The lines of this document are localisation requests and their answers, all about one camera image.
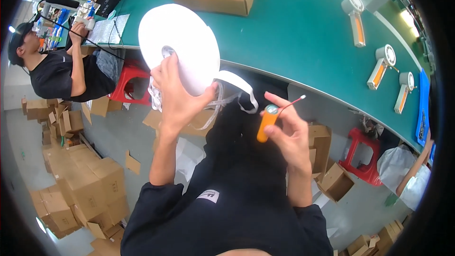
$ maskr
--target black cap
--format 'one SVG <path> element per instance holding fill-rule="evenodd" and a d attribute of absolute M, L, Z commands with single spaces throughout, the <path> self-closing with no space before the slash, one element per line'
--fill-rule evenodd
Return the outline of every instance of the black cap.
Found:
<path fill-rule="evenodd" d="M 24 60 L 17 55 L 16 50 L 24 44 L 24 38 L 31 31 L 32 27 L 33 22 L 21 23 L 11 36 L 8 45 L 8 58 L 12 64 L 24 66 Z"/>

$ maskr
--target green workbench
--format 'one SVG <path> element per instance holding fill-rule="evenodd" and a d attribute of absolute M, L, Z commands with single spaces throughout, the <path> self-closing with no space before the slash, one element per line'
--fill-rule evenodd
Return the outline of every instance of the green workbench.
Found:
<path fill-rule="evenodd" d="M 124 0 L 117 14 L 130 14 L 123 44 L 137 48 L 142 16 L 172 0 Z M 419 110 L 419 70 L 395 35 L 372 13 L 362 13 L 366 46 L 353 44 L 343 0 L 254 0 L 247 17 L 197 12 L 214 32 L 221 59 L 292 80 L 332 96 L 366 113 L 421 150 L 415 137 Z M 401 72 L 412 71 L 418 87 L 402 114 L 394 112 L 400 86 L 398 73 L 388 70 L 378 90 L 366 82 L 376 64 L 374 52 L 390 44 Z"/>

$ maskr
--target jeans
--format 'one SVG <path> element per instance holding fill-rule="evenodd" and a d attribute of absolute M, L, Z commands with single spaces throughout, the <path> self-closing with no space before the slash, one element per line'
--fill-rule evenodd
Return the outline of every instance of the jeans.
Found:
<path fill-rule="evenodd" d="M 110 52 L 121 58 L 125 58 L 125 49 L 110 50 Z M 96 56 L 96 65 L 98 65 L 98 68 L 117 85 L 123 68 L 123 60 L 103 49 L 95 50 L 93 55 Z"/>

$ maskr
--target logo patch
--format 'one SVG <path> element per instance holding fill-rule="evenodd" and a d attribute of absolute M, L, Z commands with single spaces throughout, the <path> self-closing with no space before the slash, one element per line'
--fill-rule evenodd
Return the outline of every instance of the logo patch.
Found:
<path fill-rule="evenodd" d="M 215 191 L 215 190 L 205 190 L 202 192 L 202 194 L 200 194 L 197 199 L 207 199 L 207 200 L 210 200 L 212 202 L 214 202 L 215 204 L 217 203 L 218 201 L 218 196 L 220 195 L 220 193 L 218 191 Z"/>

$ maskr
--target red plastic stool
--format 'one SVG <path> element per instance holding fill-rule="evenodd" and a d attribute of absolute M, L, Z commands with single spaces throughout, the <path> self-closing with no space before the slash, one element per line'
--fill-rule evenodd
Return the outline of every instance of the red plastic stool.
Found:
<path fill-rule="evenodd" d="M 352 138 L 352 144 L 349 147 L 348 156 L 346 157 L 345 161 L 340 160 L 338 163 L 348 172 L 353 173 L 363 181 L 370 183 L 373 186 L 382 185 L 376 166 L 379 158 L 379 141 L 368 138 L 358 128 L 353 128 L 350 130 L 348 137 Z M 371 157 L 370 163 L 368 165 L 361 165 L 359 168 L 355 168 L 351 165 L 351 161 L 354 157 L 355 149 L 359 143 L 364 143 L 367 146 L 371 147 L 373 150 L 373 156 Z"/>
<path fill-rule="evenodd" d="M 130 96 L 130 93 L 133 92 L 133 84 L 129 81 L 135 77 L 141 78 L 150 78 L 150 72 L 142 70 L 137 65 L 139 65 L 139 61 L 134 59 L 127 59 L 123 63 L 122 73 L 120 74 L 120 78 L 117 83 L 117 87 L 115 88 L 114 92 L 109 94 L 109 98 L 114 101 L 120 101 L 123 103 L 136 103 L 150 106 L 150 94 L 148 91 L 145 91 L 144 96 L 142 99 L 127 99 L 125 94 Z"/>

